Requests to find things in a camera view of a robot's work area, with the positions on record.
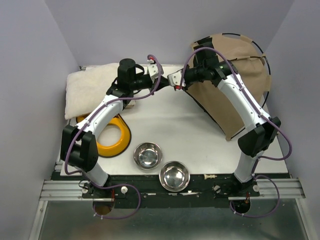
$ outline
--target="yellow plastic frame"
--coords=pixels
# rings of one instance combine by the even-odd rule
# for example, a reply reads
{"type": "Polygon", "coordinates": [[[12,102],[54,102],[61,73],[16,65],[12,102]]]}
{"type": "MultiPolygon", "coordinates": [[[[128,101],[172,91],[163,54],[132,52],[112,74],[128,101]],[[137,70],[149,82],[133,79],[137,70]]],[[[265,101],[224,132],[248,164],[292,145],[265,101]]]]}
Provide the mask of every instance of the yellow plastic frame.
{"type": "MultiPolygon", "coordinates": [[[[76,118],[76,122],[79,123],[86,117],[87,115],[78,116],[76,118]]],[[[98,141],[96,142],[99,155],[106,158],[121,154],[124,150],[126,150],[131,141],[130,129],[120,115],[116,115],[114,118],[112,118],[108,125],[117,126],[121,131],[121,136],[119,141],[110,146],[103,146],[98,141]]]]}

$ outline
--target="screw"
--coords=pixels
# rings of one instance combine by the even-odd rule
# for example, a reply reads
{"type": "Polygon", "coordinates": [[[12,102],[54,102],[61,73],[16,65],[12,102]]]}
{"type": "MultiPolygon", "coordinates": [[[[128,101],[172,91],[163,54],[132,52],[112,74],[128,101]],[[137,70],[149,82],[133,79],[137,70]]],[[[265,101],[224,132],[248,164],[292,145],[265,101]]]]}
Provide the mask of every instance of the screw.
{"type": "Polygon", "coordinates": [[[126,194],[128,192],[128,188],[126,186],[121,187],[121,192],[126,194]]]}
{"type": "Polygon", "coordinates": [[[219,185],[216,185],[213,190],[218,194],[221,192],[221,189],[220,189],[220,186],[219,185]]]}
{"type": "Polygon", "coordinates": [[[255,192],[257,193],[257,192],[259,192],[260,187],[259,187],[258,185],[254,185],[254,186],[252,187],[252,189],[253,189],[253,191],[255,191],[255,192]]]}
{"type": "Polygon", "coordinates": [[[83,189],[81,190],[81,192],[82,192],[83,194],[86,194],[86,193],[88,192],[88,189],[83,188],[83,189]]]}

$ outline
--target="white table surface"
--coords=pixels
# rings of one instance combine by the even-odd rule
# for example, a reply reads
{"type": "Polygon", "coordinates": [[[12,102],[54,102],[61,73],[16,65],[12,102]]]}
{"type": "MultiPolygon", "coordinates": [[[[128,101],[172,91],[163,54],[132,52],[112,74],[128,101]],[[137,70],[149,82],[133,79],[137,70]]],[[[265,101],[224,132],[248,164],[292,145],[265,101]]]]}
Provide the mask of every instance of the white table surface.
{"type": "MultiPolygon", "coordinates": [[[[164,76],[181,68],[166,65],[163,67],[164,76]]],[[[137,96],[147,93],[144,90],[137,96]]],[[[122,154],[112,158],[99,157],[98,163],[110,175],[157,175],[170,161],[184,163],[190,174],[231,174],[238,165],[241,151],[237,140],[246,131],[226,141],[219,126],[185,92],[165,87],[153,96],[136,101],[135,106],[125,109],[121,116],[131,130],[132,139],[122,154]],[[144,142],[156,143],[162,149],[162,161],[155,169],[142,170],[133,160],[135,148],[144,142]]],[[[117,133],[108,127],[98,141],[111,145],[118,141],[117,133]]],[[[283,156],[277,138],[264,155],[283,156]]],[[[61,176],[66,176],[64,164],[61,176]]],[[[262,159],[255,172],[287,173],[288,170],[284,161],[262,159]]]]}

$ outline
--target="metal bowl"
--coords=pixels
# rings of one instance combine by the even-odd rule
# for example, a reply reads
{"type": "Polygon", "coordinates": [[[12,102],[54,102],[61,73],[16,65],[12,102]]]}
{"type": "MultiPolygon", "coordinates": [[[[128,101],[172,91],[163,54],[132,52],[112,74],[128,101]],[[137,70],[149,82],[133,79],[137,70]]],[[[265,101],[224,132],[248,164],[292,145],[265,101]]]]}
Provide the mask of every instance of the metal bowl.
{"type": "Polygon", "coordinates": [[[185,189],[190,180],[190,173],[185,165],[179,161],[167,162],[159,173],[161,185],[171,192],[185,189]]]}
{"type": "Polygon", "coordinates": [[[153,142],[144,142],[133,153],[134,162],[143,170],[154,169],[162,159],[161,148],[153,142]]]}

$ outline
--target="tan fabric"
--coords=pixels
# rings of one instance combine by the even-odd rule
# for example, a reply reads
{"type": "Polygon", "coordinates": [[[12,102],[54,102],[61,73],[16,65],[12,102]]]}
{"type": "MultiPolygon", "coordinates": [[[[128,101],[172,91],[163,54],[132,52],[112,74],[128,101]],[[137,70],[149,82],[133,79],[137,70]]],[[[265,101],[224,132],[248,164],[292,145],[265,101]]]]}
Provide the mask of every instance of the tan fabric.
{"type": "MultiPolygon", "coordinates": [[[[232,61],[248,90],[255,100],[260,102],[263,93],[270,89],[271,78],[266,72],[263,58],[251,44],[252,40],[245,36],[231,38],[221,33],[210,37],[213,47],[232,61]]],[[[197,45],[198,43],[193,43],[192,49],[197,45]]],[[[193,58],[189,65],[193,67],[193,58]]],[[[187,93],[219,124],[227,141],[244,127],[244,123],[233,105],[210,81],[193,84],[187,93]]]]}

